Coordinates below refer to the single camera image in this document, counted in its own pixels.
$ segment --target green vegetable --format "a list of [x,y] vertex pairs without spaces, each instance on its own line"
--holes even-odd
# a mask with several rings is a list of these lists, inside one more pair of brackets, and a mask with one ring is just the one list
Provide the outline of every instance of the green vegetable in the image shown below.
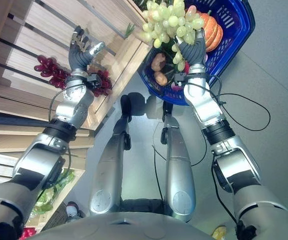
[[44,214],[45,212],[53,209],[53,203],[58,194],[68,183],[70,183],[75,178],[73,170],[69,170],[67,176],[64,177],[66,175],[66,172],[67,169],[64,169],[64,171],[60,174],[58,178],[59,181],[52,188],[46,189],[44,191],[44,193],[41,195],[41,197],[35,204],[33,214]]

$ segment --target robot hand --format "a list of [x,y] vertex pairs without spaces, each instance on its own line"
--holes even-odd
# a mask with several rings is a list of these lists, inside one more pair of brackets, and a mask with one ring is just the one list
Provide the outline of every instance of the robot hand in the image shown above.
[[72,69],[73,76],[80,76],[81,72],[86,72],[87,66],[93,58],[105,47],[105,43],[101,41],[93,47],[88,46],[84,50],[89,39],[85,36],[81,41],[83,34],[84,30],[80,26],[77,26],[73,32],[70,43],[69,65]]
[[205,46],[205,32],[204,29],[196,31],[195,44],[191,45],[184,42],[181,38],[177,37],[180,52],[183,57],[188,61],[190,66],[205,65],[206,46]]

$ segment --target red object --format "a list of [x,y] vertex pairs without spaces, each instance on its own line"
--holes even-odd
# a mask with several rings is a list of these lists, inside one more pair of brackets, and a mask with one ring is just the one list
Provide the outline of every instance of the red object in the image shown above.
[[37,57],[37,60],[41,63],[41,64],[46,64],[47,63],[47,58],[45,57],[45,56],[43,56],[43,55],[39,55],[38,57]]
[[188,74],[188,71],[189,71],[189,64],[188,64],[188,62],[185,62],[184,71],[185,71],[186,74]]
[[[40,75],[44,78],[48,78],[53,76],[49,80],[49,84],[53,85],[58,89],[64,90],[66,88],[65,80],[67,77],[71,75],[70,72],[66,71],[65,68],[62,68],[57,60],[54,57],[46,58],[43,55],[39,55],[37,60],[41,63],[40,65],[36,65],[34,70],[37,72],[41,72]],[[93,93],[95,97],[99,97],[100,95],[109,95],[112,93],[112,83],[110,82],[109,72],[107,70],[97,72],[99,75],[102,85],[100,88],[94,89]]]
[[46,58],[43,55],[39,55],[37,60],[41,65],[36,65],[34,70],[41,72],[40,76],[44,78],[53,76],[53,78],[49,80],[49,84],[56,88],[65,89],[65,79],[70,76],[70,72],[65,71],[65,69],[57,63],[57,60],[54,57]]
[[20,240],[25,240],[33,235],[35,235],[37,232],[34,227],[25,227],[24,232],[22,236],[19,238]]
[[34,67],[34,70],[37,72],[41,72],[42,70],[45,70],[45,69],[46,69],[46,67],[42,64]]
[[50,71],[49,69],[45,69],[41,72],[40,76],[44,77],[44,78],[48,78],[52,75],[52,71]]

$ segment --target black cable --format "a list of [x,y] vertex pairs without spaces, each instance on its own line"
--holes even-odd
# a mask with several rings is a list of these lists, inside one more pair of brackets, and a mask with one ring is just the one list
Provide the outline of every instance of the black cable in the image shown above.
[[233,120],[234,122],[236,122],[238,125],[240,125],[241,127],[245,128],[245,129],[247,129],[247,130],[249,130],[249,131],[252,131],[252,132],[259,132],[259,131],[262,131],[262,130],[264,130],[265,128],[268,127],[268,125],[269,125],[269,123],[270,123],[270,119],[271,119],[270,112],[269,112],[269,110],[268,110],[266,107],[264,107],[262,104],[254,101],[254,100],[252,100],[252,99],[249,99],[249,98],[247,98],[247,97],[245,97],[245,96],[243,96],[243,95],[237,94],[237,93],[234,93],[234,94],[233,94],[233,93],[222,93],[222,94],[220,94],[220,95],[221,95],[221,96],[224,96],[224,95],[239,96],[239,97],[241,97],[241,98],[244,98],[244,99],[246,99],[246,100],[249,100],[249,101],[251,101],[252,103],[254,103],[254,104],[262,107],[262,108],[267,112],[267,114],[268,114],[268,122],[267,122],[267,124],[266,124],[263,128],[261,128],[261,129],[250,129],[250,128],[248,128],[248,127],[240,124],[237,120],[235,120],[235,119],[232,117],[232,115],[227,111],[227,109],[222,105],[222,107],[223,107],[223,109],[225,110],[225,112],[226,112],[226,113],[232,118],[232,120]]
[[205,158],[205,156],[206,156],[206,153],[207,153],[207,143],[206,143],[206,138],[205,138],[205,135],[203,134],[203,132],[202,132],[202,135],[203,135],[203,138],[204,138],[204,141],[205,141],[205,152],[204,152],[204,156],[203,156],[202,159],[199,160],[197,163],[194,163],[193,165],[191,165],[191,167],[200,164],[200,163],[204,160],[204,158]]
[[157,180],[157,185],[158,185],[158,190],[159,190],[159,194],[160,194],[160,199],[162,200],[162,202],[164,202],[162,191],[160,190],[160,185],[159,185],[159,180],[158,180],[157,170],[156,170],[156,150],[155,150],[155,148],[154,148],[154,167],[155,167],[155,176],[156,176],[156,180]]
[[[245,96],[243,96],[243,95],[237,94],[237,93],[234,93],[234,94],[233,94],[233,93],[220,93],[220,91],[221,91],[221,80],[220,80],[219,77],[217,77],[216,79],[218,79],[219,82],[220,82],[220,88],[219,88],[219,91],[218,91],[218,97],[217,97],[211,90],[208,90],[207,88],[205,88],[205,87],[203,87],[203,86],[201,86],[201,85],[194,84],[194,83],[191,83],[191,82],[187,82],[187,83],[185,83],[185,85],[197,86],[197,87],[199,87],[199,88],[201,88],[201,89],[209,92],[209,93],[212,95],[212,98],[214,98],[214,99],[216,100],[216,102],[218,103],[218,105],[219,105],[220,107],[223,107],[223,109],[225,110],[225,112],[232,118],[232,120],[233,120],[234,122],[236,122],[238,125],[240,125],[242,128],[247,129],[247,130],[252,131],[252,132],[259,132],[259,131],[262,131],[262,130],[264,130],[265,128],[268,127],[268,125],[270,124],[271,116],[270,116],[269,110],[268,110],[266,107],[264,107],[262,104],[254,101],[254,100],[251,100],[251,99],[249,99],[249,98],[247,98],[247,97],[245,97]],[[261,129],[250,129],[250,128],[244,126],[243,124],[239,123],[237,120],[235,120],[235,118],[234,118],[234,117],[227,111],[227,109],[224,107],[224,104],[225,104],[226,102],[222,102],[222,101],[219,100],[219,96],[224,96],[224,95],[239,96],[239,97],[241,97],[241,98],[244,98],[244,99],[246,99],[246,100],[249,100],[250,102],[252,102],[252,103],[254,103],[254,104],[262,107],[262,108],[267,112],[267,114],[268,114],[268,122],[267,122],[267,124],[266,124],[263,128],[261,128]]]
[[53,104],[54,104],[54,101],[55,101],[56,97],[57,97],[59,94],[61,94],[62,92],[68,90],[68,89],[72,89],[72,88],[79,87],[79,86],[82,86],[82,85],[84,85],[84,84],[81,83],[81,84],[77,84],[77,85],[74,85],[74,86],[69,86],[69,87],[65,88],[64,90],[61,90],[61,91],[59,91],[58,93],[56,93],[56,95],[53,97],[53,99],[52,99],[52,101],[50,102],[50,105],[49,105],[49,110],[48,110],[48,121],[49,121],[49,122],[50,122],[50,120],[51,120],[51,119],[50,119],[50,115],[51,115],[52,107],[53,107]]
[[214,83],[216,83],[217,81],[219,82],[219,88],[218,88],[218,93],[217,93],[217,102],[219,103],[219,96],[220,96],[220,92],[222,91],[222,81],[216,75],[209,75],[209,76],[212,77],[212,78],[216,78]]
[[65,175],[63,175],[55,184],[57,183],[60,183],[62,180],[64,180],[68,174],[69,174],[69,171],[70,171],[70,167],[72,165],[72,154],[70,152],[70,148],[68,147],[67,148],[67,151],[68,151],[68,167],[67,167],[67,171],[65,172]]
[[44,194],[45,190],[46,190],[46,189],[42,190],[42,192],[39,194],[39,196],[38,196],[36,202],[38,202],[38,200],[40,199],[40,197]]
[[217,189],[217,184],[215,181],[215,177],[214,177],[214,172],[213,172],[213,164],[215,162],[215,156],[213,155],[213,161],[212,161],[212,165],[210,166],[210,171],[212,173],[212,177],[213,177],[213,181],[214,181],[214,186],[215,186],[215,192],[216,192],[216,196],[218,201],[220,202],[220,204],[223,206],[223,208],[226,210],[226,212],[228,213],[228,215],[232,218],[232,220],[237,224],[236,218],[233,216],[233,214],[228,210],[228,208],[226,207],[226,205],[223,203],[223,201],[220,199],[219,194],[218,194],[218,189]]
[[158,154],[162,159],[164,159],[165,161],[167,161],[167,159],[164,158],[164,157],[162,156],[162,154],[160,154],[160,153],[157,151],[157,149],[155,148],[154,145],[152,145],[152,147],[153,147],[154,151],[157,152],[157,154]]

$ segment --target blue plastic basket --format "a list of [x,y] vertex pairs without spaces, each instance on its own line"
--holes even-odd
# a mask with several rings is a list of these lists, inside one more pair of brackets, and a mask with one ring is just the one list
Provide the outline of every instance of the blue plastic basket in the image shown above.
[[[208,52],[206,70],[210,75],[220,76],[239,49],[254,31],[255,19],[252,9],[246,0],[186,0],[185,6],[195,5],[203,13],[211,10],[214,17],[223,28],[223,38],[219,46]],[[187,105],[183,91],[173,91],[168,86],[160,86],[154,78],[150,65],[160,50],[153,48],[138,68],[138,73],[150,92],[159,98],[176,105]]]

